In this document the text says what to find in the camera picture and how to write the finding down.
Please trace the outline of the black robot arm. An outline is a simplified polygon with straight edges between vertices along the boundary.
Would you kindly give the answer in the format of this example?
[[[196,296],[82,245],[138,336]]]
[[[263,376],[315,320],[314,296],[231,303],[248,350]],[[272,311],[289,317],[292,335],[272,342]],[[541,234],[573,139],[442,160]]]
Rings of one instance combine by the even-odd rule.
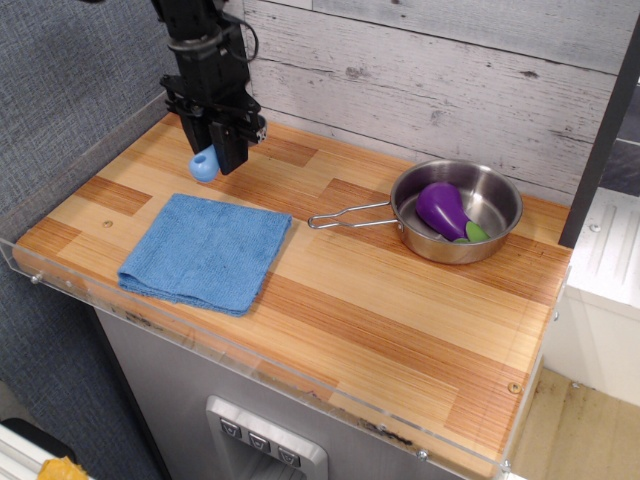
[[[208,154],[228,175],[267,134],[261,106],[247,91],[255,57],[246,53],[242,29],[250,25],[225,13],[222,1],[155,1],[153,6],[166,25],[179,70],[161,79],[167,108],[180,117],[193,152]]]

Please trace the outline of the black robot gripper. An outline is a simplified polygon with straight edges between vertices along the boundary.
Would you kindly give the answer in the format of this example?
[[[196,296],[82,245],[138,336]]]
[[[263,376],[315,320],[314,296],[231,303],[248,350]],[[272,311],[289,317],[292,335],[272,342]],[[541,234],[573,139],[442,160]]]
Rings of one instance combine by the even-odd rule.
[[[266,120],[246,86],[248,59],[226,44],[171,42],[179,73],[164,75],[168,109],[179,115],[194,154],[214,146],[229,175],[248,160],[248,143],[266,138]]]

